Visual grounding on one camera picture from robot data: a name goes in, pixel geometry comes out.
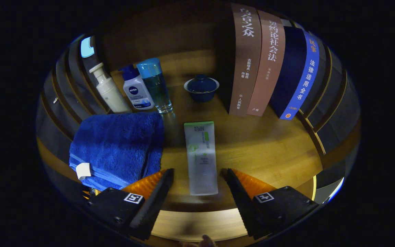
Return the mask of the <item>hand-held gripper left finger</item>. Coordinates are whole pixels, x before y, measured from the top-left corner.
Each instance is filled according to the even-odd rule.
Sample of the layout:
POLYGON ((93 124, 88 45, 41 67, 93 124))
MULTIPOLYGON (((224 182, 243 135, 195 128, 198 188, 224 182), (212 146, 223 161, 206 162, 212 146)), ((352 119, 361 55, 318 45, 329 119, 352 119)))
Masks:
POLYGON ((173 178, 174 169, 169 168, 121 190, 107 188, 87 200, 84 209, 121 236, 148 240, 173 178))

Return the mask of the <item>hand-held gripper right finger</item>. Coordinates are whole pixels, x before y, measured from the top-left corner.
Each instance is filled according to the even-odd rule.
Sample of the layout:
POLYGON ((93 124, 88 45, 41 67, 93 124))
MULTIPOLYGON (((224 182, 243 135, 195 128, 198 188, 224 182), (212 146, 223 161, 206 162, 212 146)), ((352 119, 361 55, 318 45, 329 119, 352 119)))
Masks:
POLYGON ((221 171, 246 227, 258 240, 282 233, 309 214, 318 203, 291 186, 276 188, 236 169, 221 171))

